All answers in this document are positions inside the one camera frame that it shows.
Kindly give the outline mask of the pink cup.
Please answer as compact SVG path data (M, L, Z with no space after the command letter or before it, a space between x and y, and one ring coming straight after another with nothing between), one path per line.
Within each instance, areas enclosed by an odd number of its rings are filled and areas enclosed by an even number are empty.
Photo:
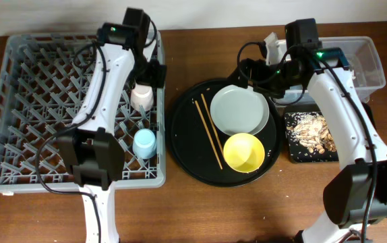
M154 104L152 87L136 84L131 90L130 104L136 111L140 111L140 107L144 111L151 110Z

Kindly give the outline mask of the grey plate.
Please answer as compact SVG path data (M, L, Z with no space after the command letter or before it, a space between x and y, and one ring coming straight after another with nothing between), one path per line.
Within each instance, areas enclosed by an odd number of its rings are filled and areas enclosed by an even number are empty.
M226 135L255 135L268 123L270 108L265 96L252 87L228 85L214 95L210 114L214 125Z

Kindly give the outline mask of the food scraps pile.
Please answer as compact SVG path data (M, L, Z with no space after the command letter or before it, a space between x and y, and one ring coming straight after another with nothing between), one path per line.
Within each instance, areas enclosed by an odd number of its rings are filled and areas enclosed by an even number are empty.
M336 152L336 145L320 112L294 112L284 115L290 142L307 149L307 154Z

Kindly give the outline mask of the wooden chopstick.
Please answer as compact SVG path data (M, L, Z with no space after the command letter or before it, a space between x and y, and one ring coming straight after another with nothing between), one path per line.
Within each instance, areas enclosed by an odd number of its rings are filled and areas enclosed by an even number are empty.
M200 115L200 119L201 119L202 124L203 124L203 127L204 127L204 129L205 129L205 131L206 131L206 134L207 134L207 137L208 137L209 142L210 142L210 144L211 144L211 147L212 147L212 150L213 150L213 152L214 152L214 155L215 155L215 157L216 157L218 166L220 167L220 170L222 170L222 164L221 164L221 162L220 162L220 158L219 158L218 153L217 153L217 151L216 151L216 147L215 147L214 142L213 142L213 139L212 139L212 137L211 137L211 135L210 135L210 131L209 131L209 129L208 129L208 126L207 126L207 124L206 124L206 121L205 121L205 119L204 119L204 116L203 116L203 114L202 114L202 111L201 111L201 109L200 109L200 106L199 106L199 104L198 104L198 102L197 102L196 100L194 101L194 104L195 104L195 106L196 106L196 109L197 109L197 111L198 111L198 114Z
M219 147L219 149L220 149L220 151L221 151L221 153L222 153L222 155L223 155L222 144L221 144L221 142L220 142L220 138L219 138L219 136L218 136L218 132L217 132L217 130L216 130L216 127L215 127L215 125L214 125L214 122L212 121L212 117L211 117L211 114L210 114L210 111L209 111L208 104L207 104L207 102L206 102L205 96L204 96L204 94L202 94L202 93L201 93L201 98L202 98L204 107L205 107L205 109L206 109L206 113L207 113L207 115L208 115L208 119L210 120L210 124L211 124L211 126L212 126L212 130L213 130L214 135L215 135L215 137L216 137L216 141L217 141L217 143L218 143L218 147Z

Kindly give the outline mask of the blue cup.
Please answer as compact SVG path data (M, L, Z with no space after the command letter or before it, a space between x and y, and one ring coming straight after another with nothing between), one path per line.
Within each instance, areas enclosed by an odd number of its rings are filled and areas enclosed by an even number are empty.
M132 149L136 157L150 159L156 154L156 136L152 130L138 130L133 138Z

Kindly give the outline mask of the yellow bowl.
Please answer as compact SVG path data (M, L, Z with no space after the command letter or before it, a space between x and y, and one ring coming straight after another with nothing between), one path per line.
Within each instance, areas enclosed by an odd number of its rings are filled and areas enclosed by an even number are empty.
M259 169L266 153L263 144L254 135L238 133L227 139L223 147L226 164L239 173L251 173Z

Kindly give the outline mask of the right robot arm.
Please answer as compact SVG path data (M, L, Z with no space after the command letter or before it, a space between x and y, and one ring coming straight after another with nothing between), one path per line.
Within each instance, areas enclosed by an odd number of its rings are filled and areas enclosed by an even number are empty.
M325 187L324 212L296 242L367 240L367 227L387 218L387 146L356 93L342 49L326 48L312 18L286 25L287 50L270 64L270 45L258 43L261 60L238 59L234 83L252 84L256 92L282 98L300 85L320 108L332 135L340 173Z

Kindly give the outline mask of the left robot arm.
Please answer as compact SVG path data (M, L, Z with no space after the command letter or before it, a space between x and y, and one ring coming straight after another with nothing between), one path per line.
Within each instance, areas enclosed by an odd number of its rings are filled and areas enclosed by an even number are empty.
M96 33L92 80L71 127L56 137L59 154L78 185L86 216L87 242L118 242L115 183L122 178L125 151L115 138L115 118L125 83L162 88L167 68L152 58L152 20L127 8L122 24L106 22Z

